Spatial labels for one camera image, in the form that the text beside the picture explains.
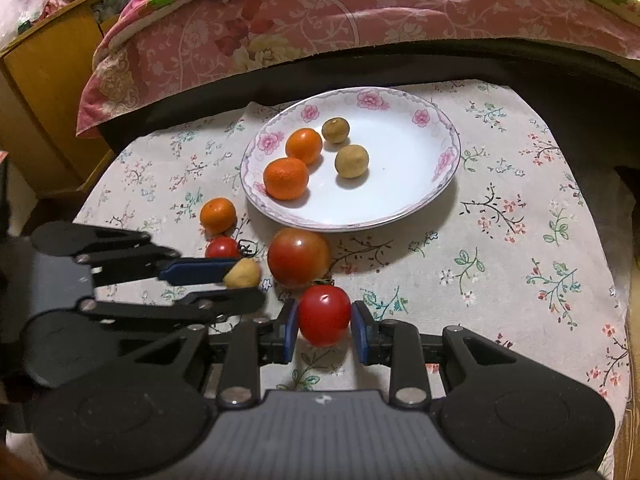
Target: floral tablecloth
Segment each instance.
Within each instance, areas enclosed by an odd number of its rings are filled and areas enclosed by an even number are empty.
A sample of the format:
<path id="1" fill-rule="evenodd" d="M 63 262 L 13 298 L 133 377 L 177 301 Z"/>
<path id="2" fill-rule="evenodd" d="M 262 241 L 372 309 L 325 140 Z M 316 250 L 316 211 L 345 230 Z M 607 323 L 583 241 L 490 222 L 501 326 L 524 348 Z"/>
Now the floral tablecloth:
<path id="1" fill-rule="evenodd" d="M 455 124 L 460 167 L 433 203 L 408 218 L 330 235 L 336 284 L 377 319 L 407 320 L 423 333 L 462 324 L 587 383 L 609 401 L 619 425 L 629 386 L 628 283 L 616 294 L 596 226 L 552 133 L 509 88 L 470 80 L 403 89 L 433 102 Z M 282 108 L 252 103 L 137 139 L 77 221 L 145 230 L 158 244 L 201 256 L 200 207 L 226 196 L 238 210 L 230 234 L 255 244 L 273 316 L 288 296 L 266 265 L 266 247 L 280 226 L 248 205 L 239 165 L 261 124 Z M 165 304 L 196 288 L 207 287 L 145 280 L 105 287 L 99 296 Z M 441 394 L 437 365 L 428 369 Z M 290 366 L 262 369 L 262 386 L 385 391 L 388 377 L 388 368 L 356 364 L 348 339 L 329 349 L 300 339 Z M 606 474 L 611 461 L 608 455 Z"/>

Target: small potato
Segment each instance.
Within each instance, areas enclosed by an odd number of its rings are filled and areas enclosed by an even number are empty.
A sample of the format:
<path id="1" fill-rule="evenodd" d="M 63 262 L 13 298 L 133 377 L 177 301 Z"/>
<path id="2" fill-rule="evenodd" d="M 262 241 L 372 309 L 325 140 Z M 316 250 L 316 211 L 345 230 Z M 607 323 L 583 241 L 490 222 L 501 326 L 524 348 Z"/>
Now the small potato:
<path id="1" fill-rule="evenodd" d="M 329 142 L 340 144 L 347 139 L 349 130 L 347 119 L 334 117 L 322 125 L 322 136 Z"/>
<path id="2" fill-rule="evenodd" d="M 226 288 L 245 288 L 258 286 L 261 277 L 262 270 L 260 265 L 251 258 L 243 258 L 233 266 L 222 282 L 226 285 Z"/>
<path id="3" fill-rule="evenodd" d="M 362 146 L 350 144 L 335 155 L 335 171 L 344 178 L 356 178 L 367 171 L 369 153 Z"/>

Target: large tomato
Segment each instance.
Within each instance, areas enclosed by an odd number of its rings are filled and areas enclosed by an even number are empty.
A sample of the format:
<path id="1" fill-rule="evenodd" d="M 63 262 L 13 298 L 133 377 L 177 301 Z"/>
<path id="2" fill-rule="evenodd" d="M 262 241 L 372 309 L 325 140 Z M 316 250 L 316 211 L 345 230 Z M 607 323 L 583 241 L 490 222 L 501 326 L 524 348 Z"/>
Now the large tomato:
<path id="1" fill-rule="evenodd" d="M 317 347 L 335 345 L 351 319 L 351 301 L 339 286 L 313 285 L 300 298 L 300 332 Z"/>
<path id="2" fill-rule="evenodd" d="M 296 288 L 324 278 L 331 263 L 329 245 L 318 233 L 286 227 L 276 233 L 267 252 L 275 280 Z"/>
<path id="3" fill-rule="evenodd" d="M 205 258 L 240 258 L 238 242 L 230 236 L 216 236 L 204 251 Z"/>

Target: orange fruit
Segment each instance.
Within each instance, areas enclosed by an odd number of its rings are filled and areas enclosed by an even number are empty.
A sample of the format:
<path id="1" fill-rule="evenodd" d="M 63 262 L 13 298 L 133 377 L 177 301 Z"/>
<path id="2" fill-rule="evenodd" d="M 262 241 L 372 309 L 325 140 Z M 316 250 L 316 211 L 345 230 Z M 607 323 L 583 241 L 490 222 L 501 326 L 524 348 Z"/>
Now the orange fruit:
<path id="1" fill-rule="evenodd" d="M 309 182 L 305 163 L 290 156 L 270 162 L 262 174 L 264 187 L 278 200 L 293 200 L 301 196 Z"/>
<path id="2" fill-rule="evenodd" d="M 299 158 L 306 165 L 311 164 L 322 151 L 322 137 L 311 128 L 300 128 L 293 132 L 284 146 L 287 156 Z"/>
<path id="3" fill-rule="evenodd" d="M 200 223 L 210 234 L 220 234 L 236 221 L 236 208 L 231 200 L 220 196 L 209 200 L 200 210 Z"/>

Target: ribbed gray surface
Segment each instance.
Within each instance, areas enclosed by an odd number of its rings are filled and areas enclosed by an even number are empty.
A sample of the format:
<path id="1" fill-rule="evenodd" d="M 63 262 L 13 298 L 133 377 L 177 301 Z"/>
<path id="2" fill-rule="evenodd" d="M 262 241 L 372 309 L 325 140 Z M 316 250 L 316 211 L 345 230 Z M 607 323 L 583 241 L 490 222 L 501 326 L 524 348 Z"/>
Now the ribbed gray surface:
<path id="1" fill-rule="evenodd" d="M 272 391 L 257 408 L 224 413 L 196 451 L 148 480 L 502 478 L 459 458 L 427 415 L 393 409 L 378 392 Z"/>

